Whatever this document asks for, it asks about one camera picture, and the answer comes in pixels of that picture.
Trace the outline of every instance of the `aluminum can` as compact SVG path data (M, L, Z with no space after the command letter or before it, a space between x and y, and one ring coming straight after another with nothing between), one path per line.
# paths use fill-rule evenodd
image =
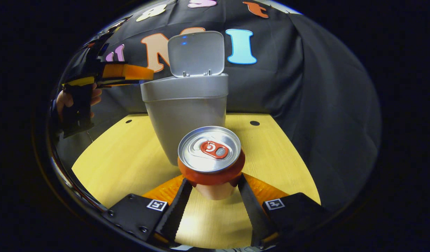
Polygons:
M219 126L195 129L178 146L178 166L206 198L221 200L237 186L245 155L234 132Z

